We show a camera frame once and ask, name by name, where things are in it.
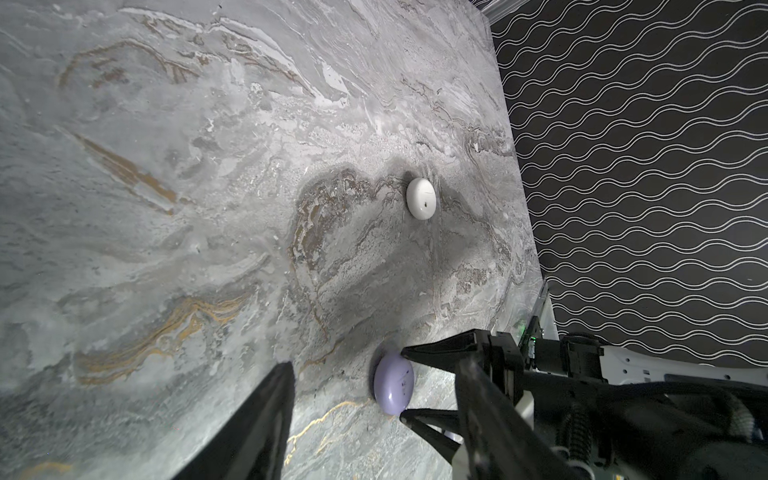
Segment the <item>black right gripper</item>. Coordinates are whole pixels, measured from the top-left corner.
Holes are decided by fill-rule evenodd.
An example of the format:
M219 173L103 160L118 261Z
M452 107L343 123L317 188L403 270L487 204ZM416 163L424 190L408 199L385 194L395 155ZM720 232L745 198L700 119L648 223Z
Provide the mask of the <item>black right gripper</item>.
M471 329L436 342L404 347L400 355L413 363L449 373L455 373L462 361L473 360L512 402L523 420L534 419L533 394L523 389L525 361L509 333ZM406 409L399 420L444 460L452 462L462 439L456 410Z

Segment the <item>purple earbud charging case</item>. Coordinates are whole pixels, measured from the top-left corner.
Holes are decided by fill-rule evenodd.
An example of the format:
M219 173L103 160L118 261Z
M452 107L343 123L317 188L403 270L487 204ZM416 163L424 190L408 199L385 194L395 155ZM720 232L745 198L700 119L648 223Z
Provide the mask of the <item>purple earbud charging case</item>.
M407 409L414 386L414 368L399 352L387 353L378 362L373 375L373 395L386 415L399 416Z

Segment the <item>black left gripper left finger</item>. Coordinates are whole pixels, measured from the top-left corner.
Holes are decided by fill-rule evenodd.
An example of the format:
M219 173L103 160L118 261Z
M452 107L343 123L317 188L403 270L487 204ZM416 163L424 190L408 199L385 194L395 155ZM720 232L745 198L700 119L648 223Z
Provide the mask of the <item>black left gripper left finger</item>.
M275 365L177 479L279 479L284 465L295 375L290 362Z

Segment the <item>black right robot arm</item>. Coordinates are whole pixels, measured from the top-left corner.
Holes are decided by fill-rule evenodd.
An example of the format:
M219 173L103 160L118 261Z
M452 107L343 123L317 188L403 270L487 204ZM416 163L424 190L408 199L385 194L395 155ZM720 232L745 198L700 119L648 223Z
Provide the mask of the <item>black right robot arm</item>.
M590 335L470 330L402 350L454 377L401 422L470 479L763 479L767 372L646 357Z

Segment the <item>white earbud charging case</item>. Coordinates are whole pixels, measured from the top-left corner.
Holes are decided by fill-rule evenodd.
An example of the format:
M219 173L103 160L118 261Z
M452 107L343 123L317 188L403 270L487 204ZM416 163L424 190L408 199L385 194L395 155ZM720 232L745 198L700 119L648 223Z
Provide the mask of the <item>white earbud charging case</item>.
M426 178L415 178L407 187L407 207L411 215L421 221L429 220L437 207L436 191Z

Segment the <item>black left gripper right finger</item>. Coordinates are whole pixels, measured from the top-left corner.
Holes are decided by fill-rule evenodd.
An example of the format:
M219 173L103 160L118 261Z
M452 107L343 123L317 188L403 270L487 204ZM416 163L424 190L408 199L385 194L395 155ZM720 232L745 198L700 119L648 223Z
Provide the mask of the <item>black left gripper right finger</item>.
M460 433L471 479L574 479L473 359L455 371Z

